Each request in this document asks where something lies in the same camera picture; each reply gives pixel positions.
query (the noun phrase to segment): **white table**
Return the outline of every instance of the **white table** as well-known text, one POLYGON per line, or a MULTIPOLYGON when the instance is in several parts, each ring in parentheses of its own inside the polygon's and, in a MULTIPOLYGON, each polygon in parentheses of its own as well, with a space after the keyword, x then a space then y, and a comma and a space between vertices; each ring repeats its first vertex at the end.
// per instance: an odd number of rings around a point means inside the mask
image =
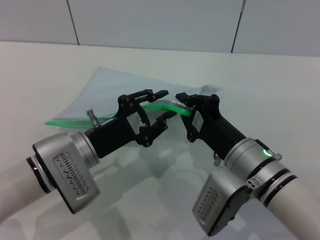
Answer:
MULTIPOLYGON (((99 66, 228 89, 222 115, 283 155, 320 196, 320 58, 0 42, 1 170, 61 129, 43 123, 70 104, 99 66)), ((0 226, 1 240, 203 240, 193 203, 213 168, 179 119, 150 148, 134 143, 92 169, 101 195, 72 215, 57 191, 0 226)), ((258 201, 242 207, 215 240, 295 239, 258 201)))

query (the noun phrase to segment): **tile grout line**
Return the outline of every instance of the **tile grout line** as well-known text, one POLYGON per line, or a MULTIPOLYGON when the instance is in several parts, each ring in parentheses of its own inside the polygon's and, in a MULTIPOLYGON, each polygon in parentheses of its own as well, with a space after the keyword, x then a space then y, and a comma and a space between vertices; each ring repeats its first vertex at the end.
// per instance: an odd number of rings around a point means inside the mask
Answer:
POLYGON ((234 47, 235 47, 236 38, 237 38, 238 30, 239 30, 239 25, 240 25, 242 13, 244 12, 244 9, 245 9, 245 5, 246 5, 246 0, 243 0, 242 8, 241 8, 240 16, 239 16, 238 25, 236 26, 236 31, 235 31, 235 35, 234 35, 234 39, 233 39, 233 44, 232 44, 232 48, 231 48, 231 53, 234 52, 234 47))
POLYGON ((68 5, 68 9, 69 9, 69 13, 70 13, 70 18, 71 18, 71 21, 72 21, 73 30, 74 30, 74 34, 75 34, 75 38, 76 38, 76 42, 77 42, 78 45, 80 45, 79 39, 78 39, 78 35, 77 35, 77 31, 76 31, 76 26, 75 26, 74 18, 72 17, 72 13, 71 13, 71 8, 70 8, 69 0, 66 0, 66 4, 68 5))

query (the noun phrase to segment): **transparent plastic bag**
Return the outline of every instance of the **transparent plastic bag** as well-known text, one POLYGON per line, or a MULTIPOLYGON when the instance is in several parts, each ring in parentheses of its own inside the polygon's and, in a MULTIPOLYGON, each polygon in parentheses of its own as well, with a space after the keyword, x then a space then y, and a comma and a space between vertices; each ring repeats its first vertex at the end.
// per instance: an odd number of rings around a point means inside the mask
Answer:
POLYGON ((91 128, 91 122, 86 116, 87 110, 92 109, 99 121, 104 122, 117 112, 119 96, 144 89, 151 89, 154 93, 160 90, 169 91, 169 95, 153 103, 144 102, 141 104, 148 116, 153 113, 152 116, 157 117, 155 112, 160 115, 168 110, 186 116, 190 114, 190 109, 176 99, 177 93, 212 95, 220 88, 212 85, 188 87, 98 67, 79 96, 64 111, 45 124, 64 128, 91 128))

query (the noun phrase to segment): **black ring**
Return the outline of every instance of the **black ring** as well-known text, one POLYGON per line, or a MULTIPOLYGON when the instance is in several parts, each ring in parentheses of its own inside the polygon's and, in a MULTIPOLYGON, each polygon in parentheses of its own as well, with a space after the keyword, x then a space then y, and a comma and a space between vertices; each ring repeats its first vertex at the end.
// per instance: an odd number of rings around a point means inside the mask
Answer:
POLYGON ((270 203, 270 201, 272 200, 272 198, 288 183, 290 183, 293 179, 298 178, 296 175, 291 175, 289 177, 287 177, 285 180, 283 180, 278 186, 276 186, 275 189, 272 190, 272 192, 270 192, 270 194, 266 197, 266 199, 264 200, 263 205, 267 208, 268 204, 270 203))
POLYGON ((250 178, 252 178, 253 176, 255 176, 262 168, 264 168, 267 164, 276 161, 274 156, 271 156, 269 158, 267 158, 266 160, 262 161, 258 166, 256 166, 252 172, 249 174, 249 176, 246 178, 246 181, 250 178))
POLYGON ((271 177, 268 181, 265 182, 264 186, 262 187, 261 191, 259 192, 259 194, 256 196, 256 198, 260 201, 262 195, 268 190, 268 188, 270 188, 270 186, 277 180, 279 179, 281 176, 290 173, 289 169, 284 168, 280 171, 278 171, 275 175, 273 175, 273 177, 271 177))
POLYGON ((49 194, 50 193, 50 190, 49 188, 47 187, 45 181, 43 180, 42 176, 41 176, 41 173, 39 172, 39 169, 36 167, 34 161, 32 161, 31 157, 28 157, 26 159, 26 161, 28 162, 29 166, 31 167, 36 179, 38 180, 38 183, 40 184, 41 188, 43 189, 43 191, 46 193, 46 194, 49 194))

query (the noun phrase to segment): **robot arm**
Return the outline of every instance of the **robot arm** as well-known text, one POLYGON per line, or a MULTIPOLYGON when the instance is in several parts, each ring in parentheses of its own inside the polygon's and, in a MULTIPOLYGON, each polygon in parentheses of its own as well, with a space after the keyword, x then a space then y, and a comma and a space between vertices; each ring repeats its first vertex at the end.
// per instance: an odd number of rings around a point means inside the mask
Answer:
POLYGON ((240 207, 258 199, 298 239, 320 239, 320 202, 283 166, 261 141, 245 137, 219 111, 217 95, 187 95, 176 98, 193 107, 190 117, 181 116, 190 142, 203 140, 215 153, 214 165, 193 214, 208 236, 221 231, 240 207))
POLYGON ((153 93, 146 89, 122 95, 117 113, 109 120, 99 123, 89 110, 93 128, 72 135, 56 134, 35 143, 33 156, 0 175, 0 223, 55 189, 73 214, 87 206, 100 193, 89 171, 99 159, 131 141, 147 148, 168 128, 166 120, 176 112, 167 111, 151 124, 140 106, 167 94, 166 90, 153 93))

